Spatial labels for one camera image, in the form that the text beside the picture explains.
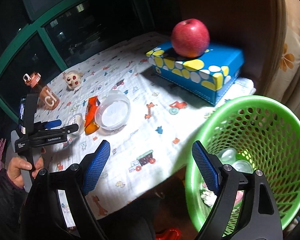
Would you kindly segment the person's left hand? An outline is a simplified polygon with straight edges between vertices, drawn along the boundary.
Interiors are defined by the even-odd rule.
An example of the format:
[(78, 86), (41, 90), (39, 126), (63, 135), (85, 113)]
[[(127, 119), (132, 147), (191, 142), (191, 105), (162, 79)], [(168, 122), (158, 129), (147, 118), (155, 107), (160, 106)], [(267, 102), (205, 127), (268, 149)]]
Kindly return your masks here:
[[(42, 147), (40, 153), (45, 154), (46, 149)], [(36, 178), (39, 170), (41, 170), (43, 167), (44, 167), (44, 161), (43, 158), (40, 157), (34, 165), (34, 171), (31, 172), (32, 177)], [(24, 159), (21, 159), (20, 157), (13, 157), (8, 165), (7, 170), (5, 171), (8, 185), (10, 185), (11, 188), (21, 190), (24, 187), (21, 170), (31, 171), (32, 170), (31, 163), (29, 163)]]

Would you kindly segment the black sleeved left forearm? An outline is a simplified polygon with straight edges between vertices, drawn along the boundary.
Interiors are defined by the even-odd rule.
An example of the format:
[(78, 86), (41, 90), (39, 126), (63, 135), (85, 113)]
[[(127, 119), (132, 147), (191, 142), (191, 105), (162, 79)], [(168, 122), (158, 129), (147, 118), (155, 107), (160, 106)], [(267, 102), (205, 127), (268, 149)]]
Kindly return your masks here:
[(0, 239), (21, 239), (20, 214), (27, 193), (0, 171)]

